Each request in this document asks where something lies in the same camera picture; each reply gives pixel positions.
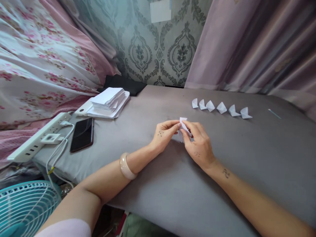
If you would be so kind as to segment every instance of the gray table cover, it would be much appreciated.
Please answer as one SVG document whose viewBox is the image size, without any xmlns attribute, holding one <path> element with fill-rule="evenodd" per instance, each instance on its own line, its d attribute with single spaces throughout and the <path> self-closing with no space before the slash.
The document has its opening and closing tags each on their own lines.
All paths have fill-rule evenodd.
<svg viewBox="0 0 316 237">
<path fill-rule="evenodd" d="M 252 119 L 193 109 L 194 98 L 224 102 Z M 148 144 L 157 123 L 187 117 L 200 122 L 215 156 L 240 178 L 316 228 L 316 124 L 274 96 L 147 86 L 115 120 L 95 119 L 94 144 L 66 152 L 56 164 L 79 183 L 102 166 Z M 79 119 L 73 116 L 71 122 Z M 70 128 L 64 128 L 66 134 Z M 179 236 L 258 236 L 223 190 L 189 157 L 177 135 L 109 204 L 135 212 Z M 35 160 L 45 165 L 55 146 Z"/>
</svg>

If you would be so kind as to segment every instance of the plug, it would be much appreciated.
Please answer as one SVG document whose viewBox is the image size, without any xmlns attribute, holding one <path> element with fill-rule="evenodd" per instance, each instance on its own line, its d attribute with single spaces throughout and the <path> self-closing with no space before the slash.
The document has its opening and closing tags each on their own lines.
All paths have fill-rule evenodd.
<svg viewBox="0 0 316 237">
<path fill-rule="evenodd" d="M 60 143 L 65 137 L 62 137 L 61 134 L 54 134 L 49 133 L 47 134 L 40 142 L 44 144 L 58 144 Z"/>
<path fill-rule="evenodd" d="M 66 126 L 71 126 L 72 123 L 70 123 L 70 122 L 64 120 L 64 121 L 62 121 L 62 122 L 60 123 L 60 125 L 61 125 L 62 127 L 66 127 Z"/>
</svg>

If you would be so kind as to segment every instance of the black cloth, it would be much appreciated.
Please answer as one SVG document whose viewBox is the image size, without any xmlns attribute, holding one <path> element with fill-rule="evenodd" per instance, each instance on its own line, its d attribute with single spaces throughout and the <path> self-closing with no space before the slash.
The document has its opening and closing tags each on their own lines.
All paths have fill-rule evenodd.
<svg viewBox="0 0 316 237">
<path fill-rule="evenodd" d="M 125 91 L 130 92 L 131 96 L 137 96 L 147 84 L 143 82 L 137 82 L 120 75 L 106 76 L 105 84 L 103 88 L 97 89 L 98 92 L 105 91 L 108 87 L 123 88 Z"/>
</svg>

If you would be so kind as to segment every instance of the blue fan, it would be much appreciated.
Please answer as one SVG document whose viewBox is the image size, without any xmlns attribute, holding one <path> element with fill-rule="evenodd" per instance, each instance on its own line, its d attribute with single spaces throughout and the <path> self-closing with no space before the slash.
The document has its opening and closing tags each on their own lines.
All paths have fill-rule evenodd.
<svg viewBox="0 0 316 237">
<path fill-rule="evenodd" d="M 0 237 L 32 237 L 61 202 L 60 189 L 47 181 L 0 190 Z"/>
</svg>

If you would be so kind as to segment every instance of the sleeve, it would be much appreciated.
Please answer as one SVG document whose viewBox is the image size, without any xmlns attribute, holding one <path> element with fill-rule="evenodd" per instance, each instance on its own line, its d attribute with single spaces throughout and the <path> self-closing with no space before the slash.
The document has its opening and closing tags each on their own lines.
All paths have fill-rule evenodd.
<svg viewBox="0 0 316 237">
<path fill-rule="evenodd" d="M 81 219 L 68 219 L 50 225 L 35 237 L 90 237 L 89 225 Z"/>
</svg>

